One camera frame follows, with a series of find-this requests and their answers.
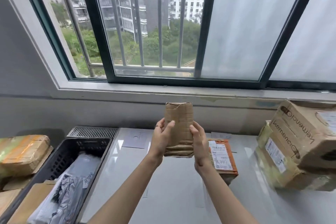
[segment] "metal railing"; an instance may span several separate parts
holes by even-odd
[[[89,55],[87,53],[84,40],[82,38],[80,28],[78,25],[78,18],[76,14],[74,13],[74,9],[72,6],[71,0],[64,0],[65,4],[67,6],[67,9],[69,11],[70,19],[73,23],[73,29],[76,32],[76,35],[79,40],[79,45],[82,49],[83,56],[85,58],[87,67],[89,69],[90,77],[96,77],[93,69],[94,68],[104,68],[103,64],[101,63],[91,63]],[[182,57],[182,45],[183,45],[183,21],[184,21],[184,11],[185,6],[181,6],[181,13],[180,13],[180,29],[179,29],[179,50],[178,50],[178,57],[177,57],[177,66],[163,66],[163,52],[162,52],[162,0],[157,0],[158,6],[157,6],[157,15],[158,15],[158,31],[159,31],[159,65],[158,66],[152,66],[152,65],[145,65],[145,59],[144,59],[144,52],[143,52],[143,39],[142,39],[142,32],[141,32],[141,18],[140,18],[140,10],[139,10],[139,0],[134,0],[133,8],[135,10],[135,20],[133,20],[134,25],[134,34],[137,38],[137,43],[139,44],[139,52],[140,52],[140,60],[141,65],[128,65],[127,60],[125,57],[124,52],[124,45],[122,40],[122,29],[120,27],[120,21],[119,14],[118,14],[118,4],[116,0],[111,0],[111,5],[113,8],[113,13],[115,15],[115,26],[116,31],[119,38],[119,45],[120,45],[120,51],[121,51],[121,57],[122,57],[122,64],[114,64],[115,71],[118,71],[118,74],[122,74],[122,70],[133,70],[133,71],[164,71],[164,72],[186,72],[186,73],[194,73],[195,68],[194,67],[187,67],[183,66],[181,67],[181,57]]]

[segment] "metal grille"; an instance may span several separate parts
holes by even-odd
[[[82,138],[114,138],[118,129],[117,128],[102,128],[102,127],[89,127],[89,126],[75,126],[69,134],[71,137]]]

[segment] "white table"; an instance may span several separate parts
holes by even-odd
[[[127,179],[148,151],[122,147],[128,128],[121,128],[113,141],[90,194],[80,221],[86,223]],[[261,224],[336,223],[336,191],[272,190],[257,166],[255,136],[232,135],[230,145],[239,176],[230,189]],[[220,224],[193,158],[165,157],[154,172],[130,224]]]

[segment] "person's left arm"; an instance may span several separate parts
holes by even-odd
[[[145,158],[88,224],[127,224],[129,222],[154,171],[162,163],[170,130],[175,125],[172,121],[164,129],[164,123],[164,118],[157,123]]]

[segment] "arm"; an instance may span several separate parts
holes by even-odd
[[[212,166],[204,129],[194,121],[190,131],[194,136],[195,169],[204,181],[222,224],[258,224]]]
[[[154,171],[162,163],[170,130],[174,125],[175,122],[172,121],[166,129],[163,129],[164,118],[157,123],[148,154],[88,224],[127,224],[129,222]]]

